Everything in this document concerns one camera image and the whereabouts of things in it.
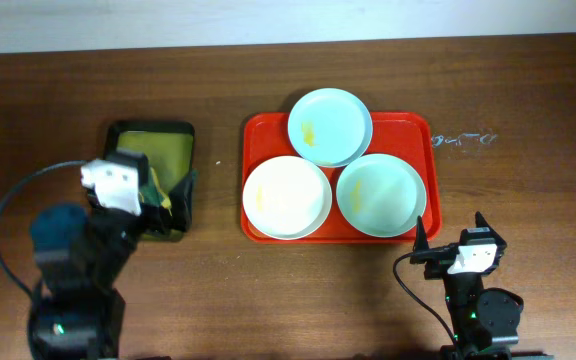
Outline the green and yellow sponge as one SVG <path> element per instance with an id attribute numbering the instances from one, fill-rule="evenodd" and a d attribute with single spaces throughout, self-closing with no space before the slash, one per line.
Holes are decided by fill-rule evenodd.
<path id="1" fill-rule="evenodd" d="M 153 167 L 149 168 L 148 178 L 144 185 L 139 187 L 139 199 L 143 205 L 163 208 L 172 214 L 172 201 L 165 193 L 158 180 L 157 173 Z"/>

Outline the white plate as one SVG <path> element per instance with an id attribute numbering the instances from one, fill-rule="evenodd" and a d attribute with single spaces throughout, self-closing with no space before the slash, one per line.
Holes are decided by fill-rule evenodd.
<path id="1" fill-rule="evenodd" d="M 314 163 L 296 156 L 278 156 L 259 164 L 242 192 L 248 221 L 263 235 L 297 240 L 319 229 L 332 208 L 332 188 Z"/>

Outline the light blue plate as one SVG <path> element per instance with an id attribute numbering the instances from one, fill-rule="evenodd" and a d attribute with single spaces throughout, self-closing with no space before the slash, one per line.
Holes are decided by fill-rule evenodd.
<path id="1" fill-rule="evenodd" d="M 373 121 L 354 94 L 322 88 L 302 96 L 289 112 L 287 131 L 294 150 L 322 167 L 336 168 L 361 157 L 372 140 Z"/>

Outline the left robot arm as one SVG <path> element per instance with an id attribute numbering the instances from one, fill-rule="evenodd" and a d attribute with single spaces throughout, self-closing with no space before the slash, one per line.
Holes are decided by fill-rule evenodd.
<path id="1" fill-rule="evenodd" d="M 55 205 L 30 227 L 41 272 L 27 322 L 35 359 L 117 358 L 126 302 L 115 281 L 140 242 L 177 242 L 192 223 L 194 169 L 166 190 L 143 153 L 75 165 L 90 206 Z"/>

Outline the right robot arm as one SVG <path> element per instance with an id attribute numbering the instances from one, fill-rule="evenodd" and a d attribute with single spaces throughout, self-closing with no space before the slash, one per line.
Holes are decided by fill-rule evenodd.
<path id="1" fill-rule="evenodd" d="M 425 279 L 443 282 L 453 327 L 453 343 L 440 350 L 443 359 L 512 357 L 523 299 L 483 285 L 483 278 L 499 267 L 506 248 L 506 241 L 481 213 L 475 214 L 475 226 L 462 230 L 457 242 L 435 248 L 429 246 L 422 220 L 417 220 L 410 262 L 425 266 Z"/>

